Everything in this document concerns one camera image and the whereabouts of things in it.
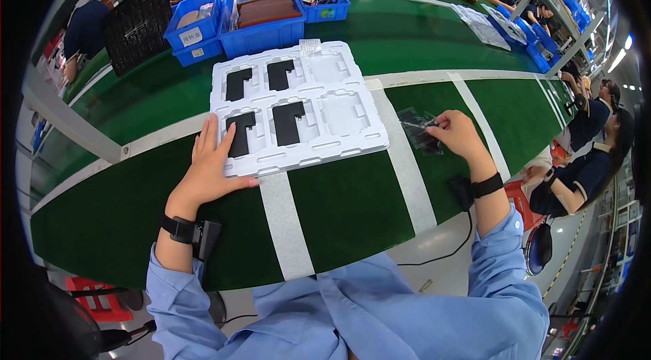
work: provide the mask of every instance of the black l-shaped component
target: black l-shaped component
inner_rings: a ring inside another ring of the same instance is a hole
[[[272,108],[273,124],[276,127],[276,140],[278,146],[298,144],[301,139],[298,137],[296,118],[305,115],[303,102],[289,103]]]
[[[232,123],[235,123],[235,137],[229,150],[229,157],[237,158],[238,156],[247,155],[249,153],[249,144],[246,140],[246,131],[255,125],[255,112],[251,111],[235,117],[226,119],[226,129]]]
[[[253,69],[233,71],[226,76],[226,101],[238,101],[244,98],[244,80],[253,77]]]
[[[287,90],[289,88],[287,73],[291,73],[292,70],[294,70],[294,61],[292,59],[267,64],[269,90],[275,90],[277,92]]]

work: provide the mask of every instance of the green table surface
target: green table surface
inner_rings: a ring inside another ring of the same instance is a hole
[[[345,21],[306,24],[305,38],[346,41],[365,76],[443,69],[538,71],[523,48],[513,45],[508,52],[481,43],[447,7],[409,0],[350,1]],[[482,10],[477,4],[469,6]],[[126,144],[208,111],[212,65],[225,59],[218,56],[182,68],[168,51],[120,79],[107,74],[72,108]],[[565,95],[560,82],[552,84]],[[467,85],[512,174],[560,131],[535,80],[470,80]],[[459,109],[472,115],[451,82],[391,88],[386,95],[397,111],[415,107],[420,113],[438,114]],[[193,136],[187,136],[131,157],[47,203],[31,219],[36,253],[82,277],[143,289],[159,215],[190,164],[192,144]],[[447,150],[435,157],[415,150],[414,155],[437,222],[443,223],[460,211],[445,180],[456,172],[468,175],[468,168]],[[43,195],[96,157],[54,130],[37,159],[39,169],[49,170],[47,183],[35,191]],[[415,235],[386,151],[289,171],[288,176],[317,272],[387,250]],[[207,290],[282,281],[259,189],[206,204],[199,217],[224,224],[219,248],[208,264]]]

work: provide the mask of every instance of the metal frame post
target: metal frame post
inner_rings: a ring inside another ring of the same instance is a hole
[[[511,14],[511,17],[509,18],[511,21],[515,21],[518,16],[522,15],[522,13],[525,11],[525,8],[527,5],[529,5],[529,1],[531,0],[522,0],[517,3],[516,10],[513,11],[513,14]]]
[[[563,55],[562,58],[553,66],[551,66],[551,69],[546,73],[546,77],[548,79],[551,79],[552,77],[556,76],[556,73],[567,63],[569,62],[574,55],[576,55],[576,52],[581,50],[581,47],[584,47],[584,44],[590,39],[590,34],[594,32],[595,29],[597,29],[597,25],[599,22],[601,22],[601,18],[605,17],[606,13],[605,12],[600,12],[597,14],[597,16],[592,20],[590,25],[585,29],[585,32],[583,32],[583,35],[577,39],[577,41],[570,47],[566,52],[565,55]]]
[[[122,146],[93,127],[59,98],[40,78],[36,68],[28,64],[23,80],[23,95],[53,127],[85,150],[109,163],[120,162]]]

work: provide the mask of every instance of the light blue shirt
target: light blue shirt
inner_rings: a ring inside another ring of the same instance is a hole
[[[230,339],[214,325],[194,274],[161,267],[152,246],[147,293],[166,360],[536,359],[549,328],[538,287],[525,281],[523,222],[475,233],[468,297],[411,289],[386,253],[311,277],[253,289],[260,320]]]

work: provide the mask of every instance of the white foam tray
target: white foam tray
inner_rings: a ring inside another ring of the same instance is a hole
[[[289,89],[270,90],[266,65],[289,59],[294,60],[294,71],[287,75]],[[244,97],[227,101],[226,76],[247,68],[253,69],[253,77],[244,81]],[[305,108],[305,116],[296,119],[300,142],[278,146],[272,108],[296,101]],[[341,41],[323,42],[321,52],[309,56],[300,56],[299,47],[293,46],[216,63],[210,111],[219,121],[218,142],[226,135],[226,119],[255,112],[256,125],[247,130],[249,154],[228,158],[226,176],[264,176],[389,147],[361,71]]]

